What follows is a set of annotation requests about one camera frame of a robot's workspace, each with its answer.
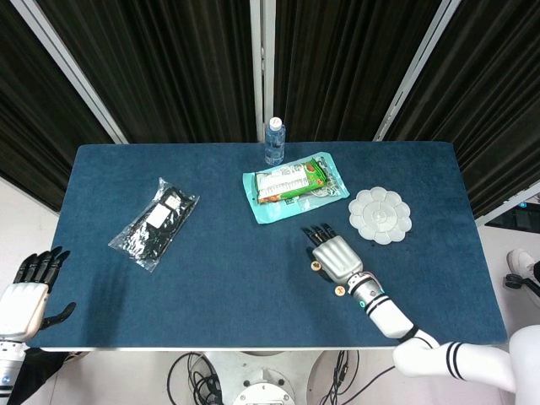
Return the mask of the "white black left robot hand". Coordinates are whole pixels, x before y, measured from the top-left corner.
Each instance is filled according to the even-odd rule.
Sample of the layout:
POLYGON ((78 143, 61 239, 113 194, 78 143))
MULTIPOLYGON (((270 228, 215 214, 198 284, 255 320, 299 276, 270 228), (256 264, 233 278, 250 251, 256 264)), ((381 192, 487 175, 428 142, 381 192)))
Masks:
POLYGON ((1 296, 1 340, 26 343, 37 332, 66 321, 74 312, 71 302, 59 314, 45 316, 46 305, 62 264, 70 252, 57 246, 26 257, 13 282, 1 296))

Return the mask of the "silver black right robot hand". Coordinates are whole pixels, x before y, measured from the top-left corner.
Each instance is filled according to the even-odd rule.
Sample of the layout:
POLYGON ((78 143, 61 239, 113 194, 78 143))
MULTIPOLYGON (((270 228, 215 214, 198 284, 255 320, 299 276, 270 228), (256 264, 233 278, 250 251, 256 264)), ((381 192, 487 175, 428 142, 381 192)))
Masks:
POLYGON ((312 267, 326 281, 345 285, 355 274, 364 271, 364 264, 347 241, 330 224, 301 228, 312 247, 306 248, 312 267))

